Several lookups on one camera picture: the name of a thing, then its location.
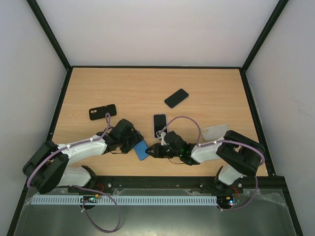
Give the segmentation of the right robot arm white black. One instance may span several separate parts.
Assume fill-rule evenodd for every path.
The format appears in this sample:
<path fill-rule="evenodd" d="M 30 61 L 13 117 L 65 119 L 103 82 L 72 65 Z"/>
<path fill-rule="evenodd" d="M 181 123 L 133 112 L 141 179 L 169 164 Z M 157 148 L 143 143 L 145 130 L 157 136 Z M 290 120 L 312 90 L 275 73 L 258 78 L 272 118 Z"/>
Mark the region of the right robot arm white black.
<path fill-rule="evenodd" d="M 265 162 L 265 148 L 233 130 L 228 130 L 215 141 L 203 144 L 187 143 L 171 131 L 162 135 L 161 142 L 153 144 L 145 152 L 153 158 L 178 157 L 189 166 L 219 158 L 224 160 L 226 164 L 219 168 L 214 183 L 210 185 L 222 193 L 243 176 L 255 177 L 258 167 Z"/>

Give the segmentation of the dark blue phone screen up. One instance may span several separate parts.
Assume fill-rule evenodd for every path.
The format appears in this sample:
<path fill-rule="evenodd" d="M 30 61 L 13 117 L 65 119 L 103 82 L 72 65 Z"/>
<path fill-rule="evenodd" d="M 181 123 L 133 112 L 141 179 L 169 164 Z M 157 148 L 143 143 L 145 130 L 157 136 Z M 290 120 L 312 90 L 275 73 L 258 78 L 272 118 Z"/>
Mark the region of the dark blue phone screen up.
<path fill-rule="evenodd" d="M 189 97 L 189 94 L 184 89 L 179 89 L 175 93 L 173 93 L 171 96 L 166 98 L 164 100 L 164 103 L 171 109 L 179 105 L 182 101 L 187 99 Z"/>

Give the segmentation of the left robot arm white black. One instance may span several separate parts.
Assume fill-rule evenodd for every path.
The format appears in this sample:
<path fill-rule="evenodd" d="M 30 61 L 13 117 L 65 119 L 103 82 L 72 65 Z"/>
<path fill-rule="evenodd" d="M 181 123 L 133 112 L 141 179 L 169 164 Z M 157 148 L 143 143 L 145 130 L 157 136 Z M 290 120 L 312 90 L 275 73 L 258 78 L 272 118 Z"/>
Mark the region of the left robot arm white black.
<path fill-rule="evenodd" d="M 143 140 L 134 125 L 122 119 L 116 126 L 108 125 L 104 131 L 81 141 L 67 144 L 46 141 L 22 169 L 27 177 L 27 187 L 35 188 L 40 194 L 57 187 L 92 187 L 94 172 L 87 166 L 73 167 L 72 164 L 88 157 L 113 153 L 116 149 L 127 154 Z"/>

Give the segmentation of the blue phone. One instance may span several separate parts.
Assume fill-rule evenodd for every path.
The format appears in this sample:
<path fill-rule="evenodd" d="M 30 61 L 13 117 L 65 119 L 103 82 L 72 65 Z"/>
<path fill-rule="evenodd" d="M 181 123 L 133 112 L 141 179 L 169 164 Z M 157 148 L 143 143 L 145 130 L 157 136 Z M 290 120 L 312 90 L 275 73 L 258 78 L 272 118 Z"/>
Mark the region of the blue phone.
<path fill-rule="evenodd" d="M 134 151 L 140 161 L 146 159 L 149 155 L 146 153 L 148 146 L 144 140 L 139 142 L 137 145 L 134 146 Z"/>

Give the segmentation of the black phone case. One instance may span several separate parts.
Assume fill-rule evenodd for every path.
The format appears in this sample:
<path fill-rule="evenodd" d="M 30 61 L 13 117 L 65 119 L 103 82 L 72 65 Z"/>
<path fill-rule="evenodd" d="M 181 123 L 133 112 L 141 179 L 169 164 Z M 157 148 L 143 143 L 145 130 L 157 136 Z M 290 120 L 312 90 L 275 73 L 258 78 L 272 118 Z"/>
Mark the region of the black phone case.
<path fill-rule="evenodd" d="M 90 120 L 102 119 L 105 118 L 107 113 L 109 113 L 111 117 L 117 114 L 115 104 L 109 104 L 89 109 L 89 118 Z"/>

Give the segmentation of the clear phone case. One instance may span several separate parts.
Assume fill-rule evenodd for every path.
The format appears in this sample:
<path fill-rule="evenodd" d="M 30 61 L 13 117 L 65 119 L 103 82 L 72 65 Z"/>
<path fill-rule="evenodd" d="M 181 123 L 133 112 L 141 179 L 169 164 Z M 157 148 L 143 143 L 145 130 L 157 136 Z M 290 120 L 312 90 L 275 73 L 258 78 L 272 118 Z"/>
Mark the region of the clear phone case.
<path fill-rule="evenodd" d="M 201 128 L 201 133 L 205 141 L 214 141 L 223 137 L 228 130 L 227 124 L 219 124 Z"/>

